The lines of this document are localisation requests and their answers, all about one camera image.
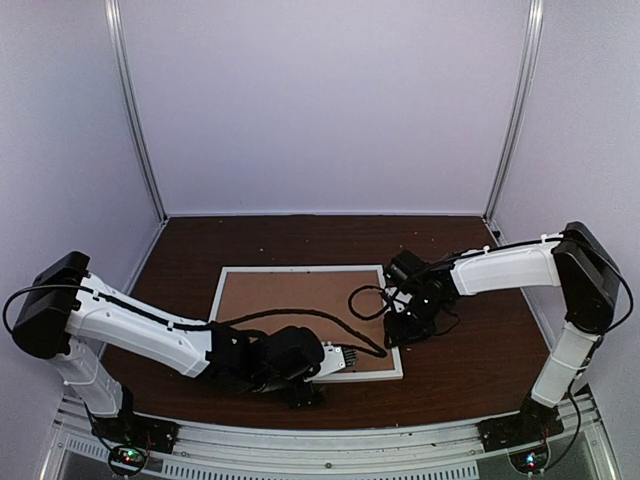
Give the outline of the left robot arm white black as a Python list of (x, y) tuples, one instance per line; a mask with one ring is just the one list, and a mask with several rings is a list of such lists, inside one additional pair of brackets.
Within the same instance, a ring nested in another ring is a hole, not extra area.
[(248, 333), (219, 322), (186, 319), (134, 300), (88, 269), (72, 251), (10, 296), (24, 299), (5, 326), (25, 353), (54, 364), (64, 383), (123, 444), (137, 442), (144, 424), (130, 393), (113, 379), (84, 340), (97, 340), (234, 393), (290, 390), (311, 404), (312, 382), (345, 367), (344, 349), (322, 343), (306, 327)]

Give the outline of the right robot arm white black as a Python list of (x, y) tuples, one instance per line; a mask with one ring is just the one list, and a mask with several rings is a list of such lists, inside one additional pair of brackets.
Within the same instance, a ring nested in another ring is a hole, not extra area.
[(537, 296), (554, 298), (562, 314), (547, 345), (550, 353), (513, 419), (519, 440), (535, 440), (551, 424), (551, 413), (588, 368), (607, 333), (619, 326), (619, 292), (628, 285), (615, 260), (581, 221), (561, 231), (518, 243), (470, 249), (429, 263), (409, 250), (384, 268), (391, 303), (385, 332), (391, 346), (435, 334), (435, 318), (462, 297), (520, 291), (538, 321), (547, 319)]

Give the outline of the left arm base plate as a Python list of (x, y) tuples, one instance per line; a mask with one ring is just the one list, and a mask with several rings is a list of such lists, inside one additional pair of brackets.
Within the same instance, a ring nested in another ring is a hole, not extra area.
[(90, 418), (92, 433), (97, 437), (152, 452), (171, 454), (179, 431), (175, 422), (138, 414), (126, 418), (102, 418), (91, 414)]

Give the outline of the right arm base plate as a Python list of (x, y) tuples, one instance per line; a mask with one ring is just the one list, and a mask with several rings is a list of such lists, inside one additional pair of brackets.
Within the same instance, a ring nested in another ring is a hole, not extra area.
[(541, 442), (545, 437), (564, 432), (562, 421), (555, 416), (540, 419), (522, 413), (489, 418), (477, 427), (485, 452)]

